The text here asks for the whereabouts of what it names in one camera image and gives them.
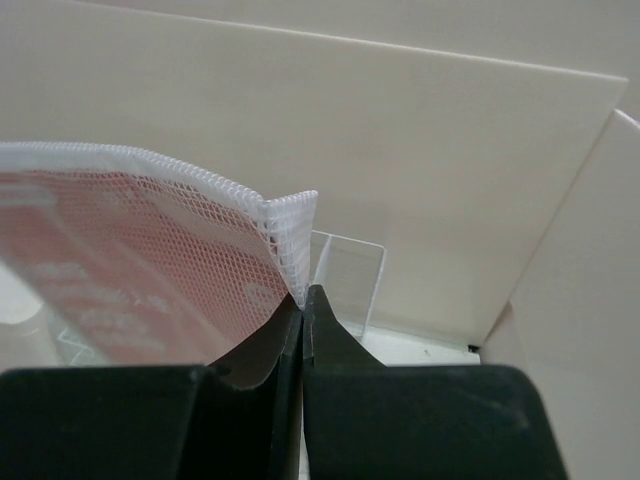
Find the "mesh bag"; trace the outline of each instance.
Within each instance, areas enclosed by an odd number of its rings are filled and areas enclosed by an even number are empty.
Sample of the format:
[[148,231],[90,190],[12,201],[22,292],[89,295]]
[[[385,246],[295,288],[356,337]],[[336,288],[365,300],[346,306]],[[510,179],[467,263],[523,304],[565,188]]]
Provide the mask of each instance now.
[[137,148],[0,144],[0,254],[111,362],[207,363],[304,304],[316,198]]

